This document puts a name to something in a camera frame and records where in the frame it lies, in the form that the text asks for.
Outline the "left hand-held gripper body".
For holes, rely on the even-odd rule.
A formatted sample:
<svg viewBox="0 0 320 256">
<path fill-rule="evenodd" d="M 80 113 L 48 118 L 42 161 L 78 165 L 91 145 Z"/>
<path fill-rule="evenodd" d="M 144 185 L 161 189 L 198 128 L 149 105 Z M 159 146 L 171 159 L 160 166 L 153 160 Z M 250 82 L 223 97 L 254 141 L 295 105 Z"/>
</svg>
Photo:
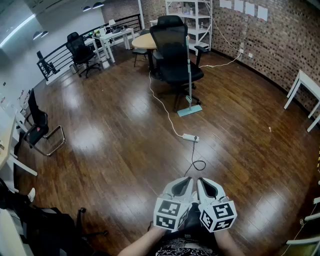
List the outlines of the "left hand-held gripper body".
<svg viewBox="0 0 320 256">
<path fill-rule="evenodd" d="M 174 196 L 163 192 L 156 200 L 153 211 L 153 224 L 156 227 L 176 232 L 188 217 L 192 205 L 193 192 Z"/>
</svg>

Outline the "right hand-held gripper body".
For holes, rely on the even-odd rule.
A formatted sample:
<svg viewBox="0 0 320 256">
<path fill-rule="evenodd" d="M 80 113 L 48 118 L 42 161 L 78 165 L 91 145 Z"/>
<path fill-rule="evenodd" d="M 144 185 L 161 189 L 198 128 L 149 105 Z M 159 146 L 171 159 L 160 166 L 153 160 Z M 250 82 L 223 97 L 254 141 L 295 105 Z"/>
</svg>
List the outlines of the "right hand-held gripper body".
<svg viewBox="0 0 320 256">
<path fill-rule="evenodd" d="M 229 229 L 237 218 L 237 211 L 233 200 L 228 196 L 220 199 L 198 198 L 199 221 L 210 233 Z"/>
</svg>

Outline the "teal mop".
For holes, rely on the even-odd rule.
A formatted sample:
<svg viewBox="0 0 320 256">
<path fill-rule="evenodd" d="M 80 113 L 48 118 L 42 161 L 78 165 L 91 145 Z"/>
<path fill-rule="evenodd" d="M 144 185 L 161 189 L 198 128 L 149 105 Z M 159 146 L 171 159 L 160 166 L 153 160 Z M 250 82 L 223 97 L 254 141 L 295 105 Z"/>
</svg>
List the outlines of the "teal mop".
<svg viewBox="0 0 320 256">
<path fill-rule="evenodd" d="M 192 72 L 191 72 L 191 60 L 190 60 L 190 52 L 189 52 L 189 36 L 187 35 L 185 38 L 185 45 L 187 51 L 187 71 L 188 71 L 188 95 L 186 96 L 186 100 L 188 102 L 188 107 L 178 110 L 177 113 L 180 117 L 188 116 L 197 112 L 202 111 L 202 107 L 200 105 L 193 105 L 193 95 L 192 95 Z"/>
</svg>

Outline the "person's left forearm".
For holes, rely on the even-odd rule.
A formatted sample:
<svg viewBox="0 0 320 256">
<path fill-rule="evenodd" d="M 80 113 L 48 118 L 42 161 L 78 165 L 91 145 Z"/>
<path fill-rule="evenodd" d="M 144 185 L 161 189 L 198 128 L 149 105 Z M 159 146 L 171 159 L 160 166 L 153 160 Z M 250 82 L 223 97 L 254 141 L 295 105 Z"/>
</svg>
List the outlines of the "person's left forearm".
<svg viewBox="0 0 320 256">
<path fill-rule="evenodd" d="M 117 256 L 146 256 L 165 233 L 165 229 L 153 226 L 142 237 L 124 248 Z"/>
</svg>

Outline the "person's right forearm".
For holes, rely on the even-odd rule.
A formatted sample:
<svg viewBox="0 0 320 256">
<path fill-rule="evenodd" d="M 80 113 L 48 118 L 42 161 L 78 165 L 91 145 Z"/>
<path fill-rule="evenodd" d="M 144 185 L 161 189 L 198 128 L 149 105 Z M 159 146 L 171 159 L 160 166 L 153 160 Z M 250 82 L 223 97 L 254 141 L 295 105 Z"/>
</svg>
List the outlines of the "person's right forearm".
<svg viewBox="0 0 320 256">
<path fill-rule="evenodd" d="M 224 256 L 245 256 L 227 229 L 215 232 L 214 236 Z"/>
</svg>

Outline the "person's black trousers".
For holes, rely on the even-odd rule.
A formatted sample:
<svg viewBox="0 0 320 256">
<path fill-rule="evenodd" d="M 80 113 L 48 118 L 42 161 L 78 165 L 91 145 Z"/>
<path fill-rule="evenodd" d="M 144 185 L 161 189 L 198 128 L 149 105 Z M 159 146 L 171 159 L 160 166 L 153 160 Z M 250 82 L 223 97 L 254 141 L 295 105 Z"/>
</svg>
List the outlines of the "person's black trousers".
<svg viewBox="0 0 320 256">
<path fill-rule="evenodd" d="M 192 203 L 191 209 L 188 212 L 187 219 L 184 222 L 184 231 L 192 232 L 201 227 L 200 221 L 201 212 L 198 203 Z"/>
</svg>

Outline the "person's black printed shirt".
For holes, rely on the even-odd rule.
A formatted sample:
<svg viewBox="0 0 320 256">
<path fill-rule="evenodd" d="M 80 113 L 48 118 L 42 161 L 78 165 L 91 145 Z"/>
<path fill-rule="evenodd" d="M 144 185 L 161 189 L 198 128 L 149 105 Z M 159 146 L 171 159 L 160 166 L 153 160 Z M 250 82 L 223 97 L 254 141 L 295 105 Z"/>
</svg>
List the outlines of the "person's black printed shirt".
<svg viewBox="0 0 320 256">
<path fill-rule="evenodd" d="M 215 243 L 207 245 L 189 232 L 175 232 L 165 234 L 149 256 L 222 256 L 222 253 Z"/>
</svg>

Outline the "white power strip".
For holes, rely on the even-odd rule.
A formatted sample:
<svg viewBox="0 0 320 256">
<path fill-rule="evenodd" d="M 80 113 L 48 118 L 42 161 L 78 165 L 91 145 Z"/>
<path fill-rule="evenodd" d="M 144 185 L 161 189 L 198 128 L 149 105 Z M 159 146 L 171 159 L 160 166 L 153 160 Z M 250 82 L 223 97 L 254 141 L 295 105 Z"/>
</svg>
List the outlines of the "white power strip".
<svg viewBox="0 0 320 256">
<path fill-rule="evenodd" d="M 186 134 L 186 133 L 184 133 L 184 134 L 182 135 L 182 138 L 183 138 L 184 140 L 191 141 L 191 142 L 194 142 L 194 143 L 197 143 L 197 142 L 199 142 L 199 140 L 200 140 L 200 138 L 199 138 L 198 136 L 196 136 L 196 135 L 191 135 L 191 134 Z"/>
</svg>

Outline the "white metal rack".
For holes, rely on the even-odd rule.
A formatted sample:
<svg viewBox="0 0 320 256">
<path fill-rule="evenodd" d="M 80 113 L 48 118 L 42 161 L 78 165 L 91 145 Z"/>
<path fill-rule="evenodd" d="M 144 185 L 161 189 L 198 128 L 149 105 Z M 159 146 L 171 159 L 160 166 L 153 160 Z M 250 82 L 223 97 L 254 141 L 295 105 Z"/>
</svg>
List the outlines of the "white metal rack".
<svg viewBox="0 0 320 256">
<path fill-rule="evenodd" d="M 311 214 L 300 220 L 301 228 L 281 256 L 320 256 L 320 197 L 313 200 Z"/>
</svg>

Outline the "black wheeled chair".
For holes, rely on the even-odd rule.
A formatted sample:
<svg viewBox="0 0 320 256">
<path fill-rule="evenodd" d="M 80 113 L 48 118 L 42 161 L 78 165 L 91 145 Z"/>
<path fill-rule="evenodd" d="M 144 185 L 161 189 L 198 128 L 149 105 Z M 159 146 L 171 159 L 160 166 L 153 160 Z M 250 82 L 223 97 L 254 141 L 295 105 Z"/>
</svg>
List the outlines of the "black wheeled chair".
<svg viewBox="0 0 320 256">
<path fill-rule="evenodd" d="M 76 220 L 56 207 L 27 206 L 17 215 L 22 223 L 24 241 L 34 256 L 111 256 L 89 244 L 89 238 L 105 236 L 108 231 L 83 233 L 82 218 L 86 211 L 81 207 Z"/>
</svg>

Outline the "black high-back office chair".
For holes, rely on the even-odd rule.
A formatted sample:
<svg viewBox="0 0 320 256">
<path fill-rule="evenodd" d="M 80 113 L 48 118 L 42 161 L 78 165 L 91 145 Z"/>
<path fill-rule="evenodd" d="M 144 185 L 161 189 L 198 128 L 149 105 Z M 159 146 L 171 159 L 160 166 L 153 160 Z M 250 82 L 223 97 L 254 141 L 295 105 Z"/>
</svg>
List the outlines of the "black high-back office chair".
<svg viewBox="0 0 320 256">
<path fill-rule="evenodd" d="M 188 26 L 177 15 L 164 15 L 158 18 L 157 25 L 150 28 L 150 34 L 155 41 L 157 52 L 153 54 L 156 59 L 156 68 L 162 81 L 170 85 L 171 89 L 158 93 L 159 97 L 175 95 L 173 110 L 178 112 L 181 95 L 189 94 L 188 57 L 186 36 Z M 198 50 L 196 63 L 191 61 L 192 90 L 196 89 L 195 81 L 204 77 L 199 67 L 201 55 L 208 50 L 195 47 Z M 200 99 L 192 95 L 192 105 L 201 106 Z"/>
</svg>

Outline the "dark side chair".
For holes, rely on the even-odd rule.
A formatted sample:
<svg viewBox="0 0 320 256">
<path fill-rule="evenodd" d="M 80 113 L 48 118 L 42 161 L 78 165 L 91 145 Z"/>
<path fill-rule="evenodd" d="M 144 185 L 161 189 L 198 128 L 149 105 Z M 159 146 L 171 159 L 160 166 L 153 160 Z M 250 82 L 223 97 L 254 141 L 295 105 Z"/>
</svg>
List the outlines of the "dark side chair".
<svg viewBox="0 0 320 256">
<path fill-rule="evenodd" d="M 150 33 L 150 30 L 149 29 L 143 29 L 139 36 L 143 36 L 143 35 L 146 35 L 146 34 L 149 34 Z M 132 53 L 135 55 L 135 59 L 134 59 L 134 67 L 136 66 L 136 62 L 137 62 L 137 56 L 144 56 L 144 59 L 143 60 L 147 60 L 147 54 L 148 54 L 148 51 L 146 49 L 143 49 L 143 48 L 134 48 L 132 50 Z"/>
</svg>

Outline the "round wooden table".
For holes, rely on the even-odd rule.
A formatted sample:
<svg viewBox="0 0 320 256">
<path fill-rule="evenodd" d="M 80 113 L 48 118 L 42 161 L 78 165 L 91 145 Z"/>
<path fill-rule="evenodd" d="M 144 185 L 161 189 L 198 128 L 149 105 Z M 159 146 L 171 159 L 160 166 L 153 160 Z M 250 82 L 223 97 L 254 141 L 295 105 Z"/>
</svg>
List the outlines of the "round wooden table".
<svg viewBox="0 0 320 256">
<path fill-rule="evenodd" d="M 157 46 L 152 35 L 150 33 L 140 35 L 136 37 L 131 44 L 134 48 L 141 48 L 147 51 L 149 71 L 154 75 L 156 70 L 153 62 L 153 51 L 157 49 Z"/>
</svg>

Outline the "black cantilever chair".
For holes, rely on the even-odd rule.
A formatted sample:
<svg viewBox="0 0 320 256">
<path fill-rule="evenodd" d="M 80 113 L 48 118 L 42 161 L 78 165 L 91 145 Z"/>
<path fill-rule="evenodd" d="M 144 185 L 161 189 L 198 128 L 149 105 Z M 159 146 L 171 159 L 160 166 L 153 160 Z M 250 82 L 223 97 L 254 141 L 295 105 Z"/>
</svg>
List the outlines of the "black cantilever chair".
<svg viewBox="0 0 320 256">
<path fill-rule="evenodd" d="M 53 155 L 53 153 L 55 153 L 58 149 L 60 149 L 66 142 L 64 130 L 61 125 L 58 125 L 54 130 L 49 132 L 48 114 L 39 109 L 39 106 L 37 105 L 34 89 L 31 89 L 28 92 L 28 94 L 29 94 L 28 107 L 29 107 L 30 113 L 25 117 L 25 120 L 30 125 L 30 128 L 27 130 L 27 132 L 24 133 L 22 138 L 28 143 L 31 149 L 35 149 L 37 152 L 39 152 L 43 156 L 50 157 Z M 40 141 L 40 139 L 48 140 L 58 130 L 61 131 L 62 142 L 55 149 L 53 149 L 49 153 L 45 153 L 36 147 L 36 144 Z"/>
</svg>

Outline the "white metal shelf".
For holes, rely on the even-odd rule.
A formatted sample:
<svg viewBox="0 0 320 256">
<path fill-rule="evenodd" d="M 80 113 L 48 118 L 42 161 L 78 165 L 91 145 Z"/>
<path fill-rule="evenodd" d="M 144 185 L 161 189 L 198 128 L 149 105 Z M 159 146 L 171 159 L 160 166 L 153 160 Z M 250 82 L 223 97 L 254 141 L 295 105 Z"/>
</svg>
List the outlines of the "white metal shelf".
<svg viewBox="0 0 320 256">
<path fill-rule="evenodd" d="M 165 0 L 167 15 L 177 15 L 188 26 L 190 48 L 211 48 L 213 27 L 213 0 Z"/>
</svg>

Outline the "plain white desk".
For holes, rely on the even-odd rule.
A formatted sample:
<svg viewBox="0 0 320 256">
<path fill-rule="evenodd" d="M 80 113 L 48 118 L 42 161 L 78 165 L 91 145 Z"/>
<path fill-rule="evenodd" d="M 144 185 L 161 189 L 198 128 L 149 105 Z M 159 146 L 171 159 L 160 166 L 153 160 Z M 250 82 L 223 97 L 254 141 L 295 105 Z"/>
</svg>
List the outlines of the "plain white desk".
<svg viewBox="0 0 320 256">
<path fill-rule="evenodd" d="M 27 256 L 13 218 L 0 209 L 0 256 Z"/>
</svg>

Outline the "black mesh swivel chair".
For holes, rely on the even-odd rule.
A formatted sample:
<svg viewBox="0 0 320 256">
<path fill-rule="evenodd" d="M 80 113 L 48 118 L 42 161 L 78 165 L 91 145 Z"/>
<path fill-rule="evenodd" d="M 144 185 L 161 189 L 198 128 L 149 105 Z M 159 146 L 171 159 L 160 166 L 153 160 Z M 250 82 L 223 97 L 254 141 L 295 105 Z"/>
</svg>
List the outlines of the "black mesh swivel chair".
<svg viewBox="0 0 320 256">
<path fill-rule="evenodd" d="M 75 65 L 85 65 L 86 68 L 78 74 L 79 77 L 85 72 L 85 77 L 88 77 L 89 70 L 98 69 L 101 71 L 100 64 L 98 62 L 90 65 L 89 62 L 95 57 L 94 51 L 87 45 L 83 36 L 80 36 L 77 32 L 72 32 L 67 36 L 66 48 L 72 54 L 72 60 Z"/>
</svg>

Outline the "row of white containers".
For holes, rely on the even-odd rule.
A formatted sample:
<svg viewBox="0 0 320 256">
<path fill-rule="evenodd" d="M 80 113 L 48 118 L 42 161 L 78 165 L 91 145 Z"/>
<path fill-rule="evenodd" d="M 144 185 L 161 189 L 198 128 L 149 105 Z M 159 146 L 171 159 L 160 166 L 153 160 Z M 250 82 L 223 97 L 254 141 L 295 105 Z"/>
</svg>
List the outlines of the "row of white containers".
<svg viewBox="0 0 320 256">
<path fill-rule="evenodd" d="M 27 108 L 29 107 L 28 101 L 30 97 L 30 90 L 22 90 L 19 96 L 18 103 L 21 108 L 20 113 L 24 116 L 27 112 Z"/>
</svg>

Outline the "black metal railing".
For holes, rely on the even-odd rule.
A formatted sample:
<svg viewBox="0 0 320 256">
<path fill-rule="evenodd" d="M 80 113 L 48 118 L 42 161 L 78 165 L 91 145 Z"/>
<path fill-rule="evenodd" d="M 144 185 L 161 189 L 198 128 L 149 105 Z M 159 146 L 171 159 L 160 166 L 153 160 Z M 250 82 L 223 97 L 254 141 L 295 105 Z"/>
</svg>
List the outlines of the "black metal railing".
<svg viewBox="0 0 320 256">
<path fill-rule="evenodd" d="M 80 34 L 80 36 L 83 36 L 84 41 L 91 38 L 95 39 L 102 62 L 104 62 L 107 57 L 104 54 L 99 37 L 104 36 L 108 33 L 118 33 L 120 31 L 124 31 L 127 28 L 132 28 L 134 29 L 134 35 L 136 38 L 138 36 L 138 33 L 141 32 L 144 28 L 140 14 L 130 15 L 127 17 L 116 19 L 114 21 L 116 22 L 116 24 L 113 31 L 110 30 L 109 23 L 106 23 Z M 124 43 L 124 40 L 121 36 L 111 39 L 109 41 L 110 49 L 112 46 L 120 43 Z M 93 52 L 95 51 L 93 44 L 90 44 L 88 46 L 93 50 Z M 37 66 L 40 69 L 44 79 L 47 82 L 50 82 L 57 75 L 63 73 L 66 69 L 68 69 L 73 63 L 74 61 L 72 60 L 72 54 L 67 49 L 66 43 L 64 43 L 48 55 L 40 56 L 39 61 L 37 62 Z"/>
</svg>

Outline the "beige desk with white legs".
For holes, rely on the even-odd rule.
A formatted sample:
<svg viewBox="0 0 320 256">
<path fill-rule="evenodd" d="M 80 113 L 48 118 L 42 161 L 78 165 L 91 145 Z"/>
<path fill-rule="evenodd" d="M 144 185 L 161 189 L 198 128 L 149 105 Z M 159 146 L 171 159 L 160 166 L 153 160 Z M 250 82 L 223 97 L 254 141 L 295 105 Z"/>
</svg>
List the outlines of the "beige desk with white legs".
<svg viewBox="0 0 320 256">
<path fill-rule="evenodd" d="M 26 172 L 37 176 L 38 173 L 36 171 L 20 162 L 18 157 L 12 153 L 12 139 L 15 126 L 15 117 L 9 116 L 0 106 L 0 178 L 3 179 L 5 177 L 5 165 L 8 161 L 22 168 Z"/>
</svg>

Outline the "ceiling tube light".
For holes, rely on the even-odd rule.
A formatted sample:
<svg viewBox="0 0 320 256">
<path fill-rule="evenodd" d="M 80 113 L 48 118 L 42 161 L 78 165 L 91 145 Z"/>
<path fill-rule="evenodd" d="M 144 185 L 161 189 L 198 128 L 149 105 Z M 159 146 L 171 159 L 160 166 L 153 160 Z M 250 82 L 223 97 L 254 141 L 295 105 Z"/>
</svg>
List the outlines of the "ceiling tube light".
<svg viewBox="0 0 320 256">
<path fill-rule="evenodd" d="M 32 14 L 22 23 L 20 23 L 3 41 L 0 43 L 0 48 L 2 48 L 20 29 L 22 29 L 27 23 L 33 20 L 36 17 L 35 14 Z"/>
</svg>

